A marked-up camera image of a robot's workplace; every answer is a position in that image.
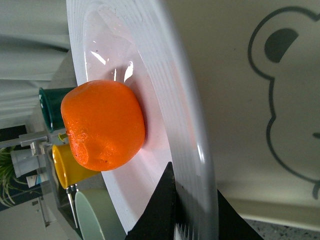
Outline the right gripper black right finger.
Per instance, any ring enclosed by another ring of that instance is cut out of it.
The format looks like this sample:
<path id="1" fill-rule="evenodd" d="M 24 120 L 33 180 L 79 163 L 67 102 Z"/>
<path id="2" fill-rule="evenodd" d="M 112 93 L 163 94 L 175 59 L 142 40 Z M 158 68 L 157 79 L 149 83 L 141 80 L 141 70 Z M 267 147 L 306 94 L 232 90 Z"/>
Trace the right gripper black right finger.
<path id="1" fill-rule="evenodd" d="M 217 190 L 217 196 L 219 240 L 263 240 L 263 238 L 235 211 L 219 190 Z"/>

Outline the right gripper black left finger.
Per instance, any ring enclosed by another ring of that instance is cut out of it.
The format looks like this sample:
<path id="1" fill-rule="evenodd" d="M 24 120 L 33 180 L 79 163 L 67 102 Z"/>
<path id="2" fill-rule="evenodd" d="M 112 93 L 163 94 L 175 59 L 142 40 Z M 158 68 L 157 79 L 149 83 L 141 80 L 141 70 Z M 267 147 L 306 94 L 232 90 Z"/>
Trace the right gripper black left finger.
<path id="1" fill-rule="evenodd" d="M 165 170 L 127 240 L 173 240 L 175 238 L 177 191 L 173 164 Z"/>

